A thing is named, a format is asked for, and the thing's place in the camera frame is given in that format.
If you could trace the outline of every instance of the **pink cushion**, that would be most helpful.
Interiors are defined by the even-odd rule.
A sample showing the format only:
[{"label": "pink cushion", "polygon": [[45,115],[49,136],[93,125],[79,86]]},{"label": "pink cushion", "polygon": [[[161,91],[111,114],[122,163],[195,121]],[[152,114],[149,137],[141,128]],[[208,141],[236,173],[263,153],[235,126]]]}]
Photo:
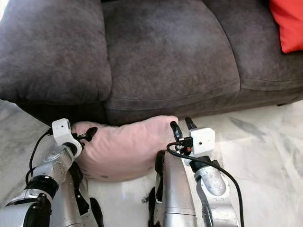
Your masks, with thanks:
[{"label": "pink cushion", "polygon": [[154,168],[159,150],[174,142],[170,122],[174,116],[157,116],[121,127],[93,122],[73,125],[73,132],[83,134],[90,127],[98,127],[91,142],[77,158],[83,174],[102,181],[122,181],[147,174]]}]

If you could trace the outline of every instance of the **marble floor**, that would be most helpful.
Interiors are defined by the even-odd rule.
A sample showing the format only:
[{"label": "marble floor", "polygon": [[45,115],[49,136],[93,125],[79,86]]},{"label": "marble floor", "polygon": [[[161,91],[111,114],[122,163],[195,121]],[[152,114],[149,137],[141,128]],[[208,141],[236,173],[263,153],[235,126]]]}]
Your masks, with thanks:
[{"label": "marble floor", "polygon": [[[216,131],[215,157],[238,181],[246,227],[299,227],[303,223],[303,101],[194,119]],[[186,127],[180,122],[183,135]],[[25,185],[30,153],[47,126],[14,104],[0,101],[0,207]],[[43,140],[34,163],[54,146]],[[195,181],[186,168],[199,226],[201,204]],[[155,173],[122,183],[89,182],[89,193],[101,204],[106,227],[147,226],[142,203]],[[232,202],[238,210],[234,187]]]}]

